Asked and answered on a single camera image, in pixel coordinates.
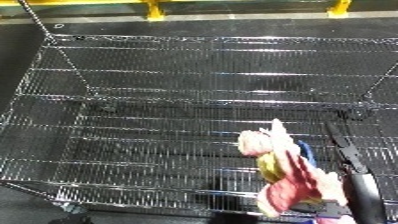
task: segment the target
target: yellow post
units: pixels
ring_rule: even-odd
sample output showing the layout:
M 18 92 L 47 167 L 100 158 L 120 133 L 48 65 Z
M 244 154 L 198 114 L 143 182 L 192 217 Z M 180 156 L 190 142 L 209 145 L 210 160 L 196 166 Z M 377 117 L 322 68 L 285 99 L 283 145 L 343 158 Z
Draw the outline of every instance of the yellow post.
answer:
M 146 0 L 148 4 L 148 21 L 163 21 L 164 12 L 159 7 L 158 0 Z
M 352 0 L 337 0 L 335 6 L 328 8 L 329 18 L 347 18 L 347 9 L 350 7 Z

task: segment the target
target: metal shelving unit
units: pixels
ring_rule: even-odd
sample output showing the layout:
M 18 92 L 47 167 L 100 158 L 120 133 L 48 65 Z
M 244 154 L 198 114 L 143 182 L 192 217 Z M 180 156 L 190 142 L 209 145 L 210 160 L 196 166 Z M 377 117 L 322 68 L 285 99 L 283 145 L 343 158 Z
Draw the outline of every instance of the metal shelving unit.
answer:
M 239 133 L 277 117 L 335 171 L 327 117 L 398 220 L 397 39 L 56 35 L 20 2 L 46 38 L 0 120 L 3 186 L 66 211 L 260 216 Z

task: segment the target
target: wire shelf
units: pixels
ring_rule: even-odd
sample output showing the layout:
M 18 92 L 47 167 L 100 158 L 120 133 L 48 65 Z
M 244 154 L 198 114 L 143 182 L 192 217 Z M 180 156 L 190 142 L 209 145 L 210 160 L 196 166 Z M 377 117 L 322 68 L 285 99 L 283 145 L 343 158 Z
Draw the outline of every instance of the wire shelf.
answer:
M 265 182 L 239 133 L 279 118 L 336 171 L 327 117 L 349 126 L 398 220 L 397 76 L 358 101 L 394 63 L 397 39 L 55 38 L 2 116 L 2 181 L 56 186 L 58 201 L 259 214 Z M 370 115 L 343 119 L 357 109 Z

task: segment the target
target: blue fabric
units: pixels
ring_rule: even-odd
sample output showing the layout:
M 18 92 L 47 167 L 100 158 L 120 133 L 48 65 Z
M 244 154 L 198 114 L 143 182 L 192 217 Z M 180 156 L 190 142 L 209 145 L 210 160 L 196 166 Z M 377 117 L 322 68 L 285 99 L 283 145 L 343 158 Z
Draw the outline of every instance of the blue fabric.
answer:
M 297 224 L 316 224 L 315 220 L 308 220 L 305 222 L 298 222 Z
M 314 167 L 317 167 L 314 153 L 312 152 L 311 146 L 309 146 L 307 143 L 299 140 L 297 142 L 297 145 L 301 149 L 301 156 L 305 157 L 308 159 L 308 162 L 313 165 Z

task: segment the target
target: floor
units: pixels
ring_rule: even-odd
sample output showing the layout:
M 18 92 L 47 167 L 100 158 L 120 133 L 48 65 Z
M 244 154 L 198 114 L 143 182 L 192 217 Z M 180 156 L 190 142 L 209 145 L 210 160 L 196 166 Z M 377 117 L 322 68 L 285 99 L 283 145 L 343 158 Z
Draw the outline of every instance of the floor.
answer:
M 396 18 L 372 19 L 283 19 L 283 20 L 219 20 L 219 21 L 170 21 L 163 23 L 118 22 L 66 23 L 52 32 L 68 34 L 119 34 L 156 36 L 313 36 L 313 37 L 398 37 Z M 0 112 L 28 67 L 42 36 L 31 24 L 0 25 Z M 0 223 L 48 223 L 64 217 L 64 213 L 50 203 L 9 189 L 0 189 Z M 162 217 L 136 214 L 94 212 L 93 222 L 102 223 L 247 223 L 242 219 L 231 222 L 231 217 L 215 216 L 213 219 Z

